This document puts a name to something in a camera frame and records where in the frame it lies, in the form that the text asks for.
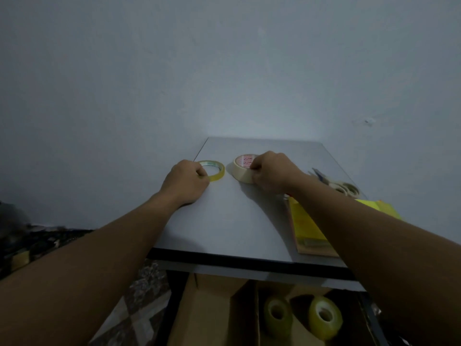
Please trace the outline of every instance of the cardboard box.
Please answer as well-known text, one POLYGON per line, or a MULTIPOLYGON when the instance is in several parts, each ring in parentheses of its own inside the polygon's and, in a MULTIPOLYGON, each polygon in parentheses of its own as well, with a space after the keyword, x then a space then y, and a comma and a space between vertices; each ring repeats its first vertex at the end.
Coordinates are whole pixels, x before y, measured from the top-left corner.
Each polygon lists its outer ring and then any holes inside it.
POLYGON ((168 345, 377 345, 358 294, 319 286, 190 274, 168 345), (272 295, 284 296, 293 310, 291 336, 285 341, 265 332, 262 308, 272 295), (314 295, 331 299, 343 315, 341 330, 327 343, 309 332, 308 309, 314 295))

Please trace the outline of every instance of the person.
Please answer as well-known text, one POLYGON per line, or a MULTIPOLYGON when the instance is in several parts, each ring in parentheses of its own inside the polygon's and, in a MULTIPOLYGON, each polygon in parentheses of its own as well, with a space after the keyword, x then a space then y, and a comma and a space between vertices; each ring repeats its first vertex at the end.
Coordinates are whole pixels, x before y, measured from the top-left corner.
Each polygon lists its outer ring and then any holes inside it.
MULTIPOLYGON (((301 203, 407 340, 461 345, 458 244, 342 196, 284 154, 264 153, 251 168, 264 191, 301 203)), ((1 281, 0 343, 88 343, 170 216, 205 191, 205 176, 199 163, 179 162, 140 207, 1 281)))

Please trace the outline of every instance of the floor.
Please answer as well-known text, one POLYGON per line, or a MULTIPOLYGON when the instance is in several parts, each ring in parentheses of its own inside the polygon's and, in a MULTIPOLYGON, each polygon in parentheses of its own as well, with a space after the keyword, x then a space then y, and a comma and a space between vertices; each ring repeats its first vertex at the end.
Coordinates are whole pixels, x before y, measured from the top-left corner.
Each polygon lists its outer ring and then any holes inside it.
POLYGON ((166 273, 146 259, 89 346, 153 345, 170 295, 166 273))

